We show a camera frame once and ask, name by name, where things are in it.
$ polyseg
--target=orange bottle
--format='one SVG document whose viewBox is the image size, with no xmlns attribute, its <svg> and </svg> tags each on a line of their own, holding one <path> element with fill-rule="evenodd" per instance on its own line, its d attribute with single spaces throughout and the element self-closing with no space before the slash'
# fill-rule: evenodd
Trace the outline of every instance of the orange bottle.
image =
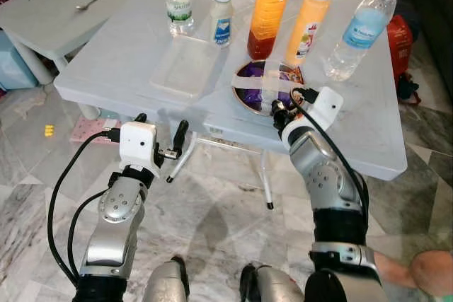
<svg viewBox="0 0 453 302">
<path fill-rule="evenodd" d="M 251 59 L 269 57 L 277 37 L 286 0 L 256 0 L 247 50 Z"/>
<path fill-rule="evenodd" d="M 288 66 L 296 67 L 305 62 L 306 54 L 330 4 L 331 0 L 304 0 L 285 54 Z"/>
</svg>

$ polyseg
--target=white table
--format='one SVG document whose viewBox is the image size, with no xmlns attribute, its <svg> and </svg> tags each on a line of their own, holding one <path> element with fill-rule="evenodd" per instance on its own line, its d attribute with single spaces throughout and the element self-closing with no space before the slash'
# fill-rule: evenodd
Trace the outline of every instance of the white table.
<svg viewBox="0 0 453 302">
<path fill-rule="evenodd" d="M 125 0 L 98 0 L 87 11 L 76 10 L 89 1 L 10 0 L 0 6 L 0 27 L 40 83 L 53 77 L 33 51 L 63 70 L 64 56 L 85 44 Z"/>
<path fill-rule="evenodd" d="M 207 39 L 211 1 L 193 0 L 195 37 Z M 273 56 L 283 55 L 301 1 L 288 0 Z M 310 86 L 328 83 L 344 97 L 343 109 L 328 133 L 352 167 L 390 180 L 407 163 L 387 35 L 379 37 L 349 81 L 329 82 L 322 71 L 360 1 L 332 0 L 307 58 L 304 77 Z M 152 70 L 171 41 L 164 0 L 128 0 L 62 72 L 55 86 L 67 100 L 132 117 L 145 112 L 155 122 L 175 124 L 187 119 L 196 132 L 286 152 L 271 118 L 247 111 L 232 95 L 231 75 L 248 61 L 246 39 L 253 0 L 233 3 L 233 42 L 217 60 L 205 95 L 192 105 L 170 101 L 150 82 Z"/>
</svg>

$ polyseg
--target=spoon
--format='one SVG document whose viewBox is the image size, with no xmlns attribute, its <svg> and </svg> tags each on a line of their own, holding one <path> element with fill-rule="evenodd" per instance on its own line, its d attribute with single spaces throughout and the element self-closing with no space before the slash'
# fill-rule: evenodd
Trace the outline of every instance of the spoon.
<svg viewBox="0 0 453 302">
<path fill-rule="evenodd" d="M 90 5 L 91 5 L 92 3 L 94 3 L 95 1 L 97 1 L 97 0 L 92 0 L 92 1 L 90 1 L 89 3 L 87 3 L 87 4 L 85 4 L 85 5 L 77 5 L 76 8 L 77 8 L 79 11 L 86 11 L 86 10 L 88 10 L 88 7 L 90 7 Z"/>
</svg>

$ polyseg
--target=clear plastic tray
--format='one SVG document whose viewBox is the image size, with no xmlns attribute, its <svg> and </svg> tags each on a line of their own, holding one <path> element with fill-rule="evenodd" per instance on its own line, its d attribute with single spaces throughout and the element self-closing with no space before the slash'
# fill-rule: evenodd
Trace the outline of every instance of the clear plastic tray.
<svg viewBox="0 0 453 302">
<path fill-rule="evenodd" d="M 191 103 L 202 95 L 219 53 L 220 47 L 214 43 L 174 37 L 150 82 L 173 95 L 175 101 Z"/>
</svg>

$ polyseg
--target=black cable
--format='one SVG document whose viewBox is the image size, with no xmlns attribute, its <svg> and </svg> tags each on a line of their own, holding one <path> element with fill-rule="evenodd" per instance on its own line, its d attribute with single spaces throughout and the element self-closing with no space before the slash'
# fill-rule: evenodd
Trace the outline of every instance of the black cable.
<svg viewBox="0 0 453 302">
<path fill-rule="evenodd" d="M 71 270 L 66 266 L 66 264 L 63 262 L 62 257 L 59 255 L 57 247 L 55 246 L 55 240 L 54 240 L 54 230 L 53 230 L 53 219 L 54 219 L 54 208 L 55 208 L 55 201 L 57 200 L 57 194 L 59 187 L 61 186 L 64 178 L 68 174 L 69 170 L 71 170 L 72 166 L 76 162 L 77 158 L 80 156 L 82 151 L 86 148 L 86 146 L 95 138 L 98 137 L 106 137 L 107 132 L 98 132 L 97 134 L 94 134 L 90 136 L 85 142 L 80 145 L 79 150 L 77 150 L 76 154 L 72 157 L 71 161 L 67 165 L 67 167 L 64 169 L 63 173 L 60 175 L 58 178 L 57 184 L 55 185 L 54 191 L 52 192 L 52 197 L 50 198 L 50 203 L 49 203 L 49 214 L 47 217 L 47 241 L 49 242 L 49 247 L 50 247 L 50 252 L 52 253 L 52 256 L 54 257 L 55 261 L 63 270 L 64 274 L 67 276 L 67 278 L 71 281 L 71 283 L 76 286 L 77 285 L 77 279 L 74 276 L 74 274 L 71 272 Z"/>
<path fill-rule="evenodd" d="M 366 185 L 361 185 L 359 183 L 359 180 L 357 179 L 357 176 L 355 175 L 355 171 L 351 168 L 349 165 L 348 161 L 346 158 L 343 156 L 341 153 L 340 149 L 336 146 L 336 144 L 333 142 L 333 140 L 327 135 L 327 133 L 323 130 L 322 127 L 319 126 L 319 124 L 316 122 L 316 120 L 313 119 L 313 117 L 302 108 L 302 106 L 299 105 L 299 103 L 294 99 L 293 92 L 294 90 L 298 91 L 297 88 L 293 88 L 289 92 L 289 97 L 291 98 L 291 101 L 293 105 L 300 111 L 309 121 L 310 123 L 313 124 L 313 126 L 319 131 L 321 136 L 327 141 L 327 143 L 331 146 L 332 150 L 338 155 L 339 159 L 341 160 L 341 163 L 346 168 L 346 171 L 348 172 L 349 176 L 352 178 L 352 181 L 354 182 L 354 185 L 357 188 L 357 192 L 359 193 L 360 201 L 362 202 L 362 214 L 363 214 L 363 219 L 365 222 L 365 230 L 368 229 L 368 190 Z"/>
<path fill-rule="evenodd" d="M 67 244 L 67 252 L 68 252 L 68 261 L 69 261 L 69 266 L 71 267 L 72 274 L 74 277 L 79 280 L 79 271 L 76 268 L 76 264 L 74 263 L 74 254 L 72 252 L 72 242 L 74 240 L 74 230 L 76 229 L 76 223 L 77 219 L 79 218 L 80 213 L 84 208 L 93 200 L 96 198 L 102 196 L 104 192 L 107 190 L 103 190 L 101 192 L 98 192 L 97 194 L 94 194 L 93 196 L 89 197 L 85 202 L 83 202 L 79 208 L 77 208 L 75 214 L 72 216 L 71 220 L 71 226 L 69 227 L 69 234 L 68 234 L 68 244 Z"/>
</svg>

